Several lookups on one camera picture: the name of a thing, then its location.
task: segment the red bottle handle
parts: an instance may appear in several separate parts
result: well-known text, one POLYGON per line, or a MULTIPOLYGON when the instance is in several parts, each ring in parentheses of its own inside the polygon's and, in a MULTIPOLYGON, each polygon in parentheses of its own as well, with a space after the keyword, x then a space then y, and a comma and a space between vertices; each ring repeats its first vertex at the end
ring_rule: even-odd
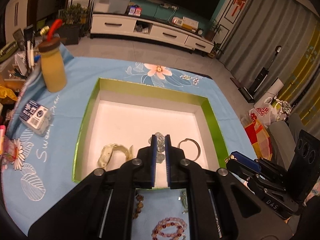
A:
POLYGON ((48 34, 47 34, 47 41, 51 41, 52 36, 54 32, 62 26, 62 20, 61 19, 56 19, 53 24, 51 25, 48 34))

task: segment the drawer handle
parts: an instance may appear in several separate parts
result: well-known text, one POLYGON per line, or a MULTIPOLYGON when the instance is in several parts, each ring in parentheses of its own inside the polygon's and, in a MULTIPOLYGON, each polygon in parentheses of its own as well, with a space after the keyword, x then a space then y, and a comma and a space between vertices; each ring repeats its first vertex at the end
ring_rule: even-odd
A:
POLYGON ((166 35, 166 36, 169 36, 169 37, 172 37, 172 38, 176 38, 177 36, 174 36, 174 35, 171 35, 171 34, 168 34, 168 33, 162 33, 163 35, 166 35))
POLYGON ((198 43, 196 43, 196 45, 198 45, 198 46, 200 46, 200 47, 203 47, 203 48, 205 48, 205 46, 203 46, 203 45, 200 45, 200 44, 198 44, 198 43))
POLYGON ((104 25, 122 26, 122 23, 104 23, 104 25))

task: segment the teal wall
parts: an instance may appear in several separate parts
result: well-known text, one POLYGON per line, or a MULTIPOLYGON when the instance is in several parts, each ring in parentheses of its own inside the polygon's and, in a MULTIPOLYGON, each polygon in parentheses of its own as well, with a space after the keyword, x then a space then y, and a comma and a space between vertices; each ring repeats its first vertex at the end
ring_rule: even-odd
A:
MULTIPOLYGON (((218 15, 223 3, 225 0, 220 0, 220 2, 218 3, 218 6, 216 7, 212 18, 215 19, 216 16, 218 15)), ((157 9, 157 4, 155 3, 151 3, 149 1, 146 0, 132 0, 132 2, 137 3, 138 5, 140 5, 142 7, 142 14, 144 15, 148 15, 148 16, 154 16, 156 18, 160 18, 160 19, 168 19, 170 17, 170 15, 172 14, 172 9, 165 9, 162 8, 160 6, 158 6, 157 9)), ((209 21, 207 19, 204 19, 203 17, 192 13, 182 7, 179 7, 179 9, 176 12, 176 16, 182 18, 183 16, 186 16, 188 18, 191 18, 193 20, 196 20, 199 22, 199 28, 203 28, 204 30, 208 29, 208 23, 209 21)))

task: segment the blue and white package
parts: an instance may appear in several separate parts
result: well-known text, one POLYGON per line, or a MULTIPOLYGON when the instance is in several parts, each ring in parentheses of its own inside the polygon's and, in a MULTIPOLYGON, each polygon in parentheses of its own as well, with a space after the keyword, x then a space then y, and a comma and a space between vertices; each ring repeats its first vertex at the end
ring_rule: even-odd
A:
POLYGON ((53 119, 52 113, 48 108, 33 100, 29 100, 26 103, 19 117, 28 128, 40 136, 45 135, 53 119))

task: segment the silver screw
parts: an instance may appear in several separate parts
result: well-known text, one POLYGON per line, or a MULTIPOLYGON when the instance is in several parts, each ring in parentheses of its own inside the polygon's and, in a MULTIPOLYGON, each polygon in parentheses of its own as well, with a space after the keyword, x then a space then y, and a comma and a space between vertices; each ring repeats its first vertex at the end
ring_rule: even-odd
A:
POLYGON ((183 166, 188 166, 190 164, 190 161, 188 159, 182 159, 180 161, 180 164, 183 166))
POLYGON ((104 173, 104 169, 102 168, 97 168, 93 171, 93 174, 96 176, 101 176, 104 173))
POLYGON ((139 158, 135 158, 132 160, 133 165, 141 165, 142 164, 142 160, 140 160, 139 158))
POLYGON ((227 176, 228 175, 228 170, 224 169, 224 168, 221 168, 221 169, 218 169, 218 173, 221 175, 221 176, 227 176))

